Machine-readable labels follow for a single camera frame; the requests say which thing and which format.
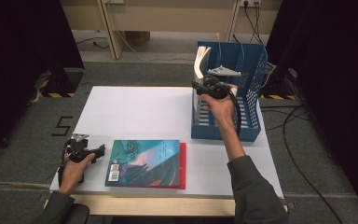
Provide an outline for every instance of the person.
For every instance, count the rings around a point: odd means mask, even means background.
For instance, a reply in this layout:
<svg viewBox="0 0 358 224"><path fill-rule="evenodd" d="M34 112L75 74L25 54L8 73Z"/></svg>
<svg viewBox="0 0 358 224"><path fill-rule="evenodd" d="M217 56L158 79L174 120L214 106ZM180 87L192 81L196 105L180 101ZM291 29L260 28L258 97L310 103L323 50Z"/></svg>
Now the person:
<svg viewBox="0 0 358 224"><path fill-rule="evenodd" d="M216 100L208 94L201 99L204 109L213 113L222 134L228 156L228 170L235 201L234 222L239 223L289 223L289 217L270 183L258 172L252 159L246 155L235 131L234 104L227 96Z"/></svg>
<svg viewBox="0 0 358 224"><path fill-rule="evenodd" d="M95 154L89 154L83 161L75 163L67 161L62 174L62 183L57 191L54 191L48 200L43 212L34 220L34 224L60 224L65 218L67 212L71 208L75 199L71 198L77 183L81 180L83 173Z"/></svg>
<svg viewBox="0 0 358 224"><path fill-rule="evenodd" d="M216 100L210 95L202 94L201 99L207 103L204 109L213 113L226 147L228 156L227 167L231 174L235 201L234 222L236 224L289 223L289 217L274 188L258 172L252 159L246 155L242 147L232 119L234 104L229 96L222 100ZM70 194L76 188L77 182L81 179L88 163L93 158L94 154L89 154L80 163L68 161L65 164L62 185L59 191L51 194L45 210L34 223L61 223L74 202ZM174 222L183 222L183 220L175 218Z"/></svg>

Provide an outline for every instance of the gray sleeve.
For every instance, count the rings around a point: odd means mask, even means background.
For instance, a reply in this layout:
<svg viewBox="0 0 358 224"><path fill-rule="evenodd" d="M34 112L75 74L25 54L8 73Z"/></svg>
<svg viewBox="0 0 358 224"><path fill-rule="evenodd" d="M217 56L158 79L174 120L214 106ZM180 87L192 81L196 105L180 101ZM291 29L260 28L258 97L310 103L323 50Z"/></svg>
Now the gray sleeve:
<svg viewBox="0 0 358 224"><path fill-rule="evenodd" d="M289 217L270 183L249 156L228 163L235 200L235 223L289 223Z"/></svg>
<svg viewBox="0 0 358 224"><path fill-rule="evenodd" d="M71 208L75 199L67 194L53 192L48 200L48 204L42 214L34 221L34 224L60 224L65 218L66 213Z"/></svg>

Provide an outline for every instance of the power outlet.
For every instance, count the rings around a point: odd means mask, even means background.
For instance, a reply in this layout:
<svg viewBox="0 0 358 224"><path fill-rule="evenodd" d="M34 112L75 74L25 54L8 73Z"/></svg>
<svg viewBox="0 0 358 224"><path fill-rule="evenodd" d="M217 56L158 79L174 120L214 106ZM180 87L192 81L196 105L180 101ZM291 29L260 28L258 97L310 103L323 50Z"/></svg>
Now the power outlet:
<svg viewBox="0 0 358 224"><path fill-rule="evenodd" d="M255 7L256 3L258 3L259 6L261 5L261 0L241 0L240 7L244 7L245 1L248 2L248 7Z"/></svg>

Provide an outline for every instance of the blue desk organizer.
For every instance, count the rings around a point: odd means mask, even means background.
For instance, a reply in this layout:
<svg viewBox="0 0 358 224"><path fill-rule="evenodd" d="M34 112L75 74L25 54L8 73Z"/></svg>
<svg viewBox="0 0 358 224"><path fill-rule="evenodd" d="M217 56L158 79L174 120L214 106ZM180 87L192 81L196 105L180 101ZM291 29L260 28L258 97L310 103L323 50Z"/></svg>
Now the blue desk organizer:
<svg viewBox="0 0 358 224"><path fill-rule="evenodd" d="M241 107L240 140L254 142L261 131L256 104L268 61L264 45L199 41L197 48L198 46L212 48L208 66L205 71L201 71L202 74L206 75L208 69L214 69L220 65L241 72L241 77L231 77L228 82L239 87L237 100ZM199 105L195 105L193 101L191 138L222 140L212 113L202 108L204 104L201 102ZM197 119L195 118L195 106L200 107L200 117Z"/></svg>

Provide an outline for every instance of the forearm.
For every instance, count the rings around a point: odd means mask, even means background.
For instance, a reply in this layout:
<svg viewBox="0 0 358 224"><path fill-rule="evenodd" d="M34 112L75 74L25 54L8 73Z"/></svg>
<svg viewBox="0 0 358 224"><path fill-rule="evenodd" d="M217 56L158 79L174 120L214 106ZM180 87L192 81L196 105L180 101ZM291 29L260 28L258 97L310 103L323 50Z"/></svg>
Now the forearm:
<svg viewBox="0 0 358 224"><path fill-rule="evenodd" d="M287 213L270 183L248 156L228 163L235 199L236 223L289 223Z"/></svg>
<svg viewBox="0 0 358 224"><path fill-rule="evenodd" d="M75 199L67 194L53 192L42 214L34 221L34 223L61 223L74 201Z"/></svg>
<svg viewBox="0 0 358 224"><path fill-rule="evenodd" d="M239 157L245 156L240 139L235 132L232 122L220 122L219 130L225 143L227 156L229 161L233 161Z"/></svg>

